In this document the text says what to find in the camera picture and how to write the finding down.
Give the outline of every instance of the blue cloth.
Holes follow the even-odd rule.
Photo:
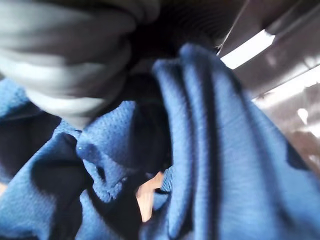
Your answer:
[[[1,239],[320,239],[318,179],[214,53],[152,75],[82,132],[0,82]],[[170,163],[142,224],[135,190]]]

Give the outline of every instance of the wrinkled cloth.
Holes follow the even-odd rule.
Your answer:
[[[83,131],[55,128],[8,79],[0,96],[0,170],[17,172],[0,198],[2,239],[320,239],[319,180],[205,48],[132,75]],[[135,191],[159,171],[142,224]]]

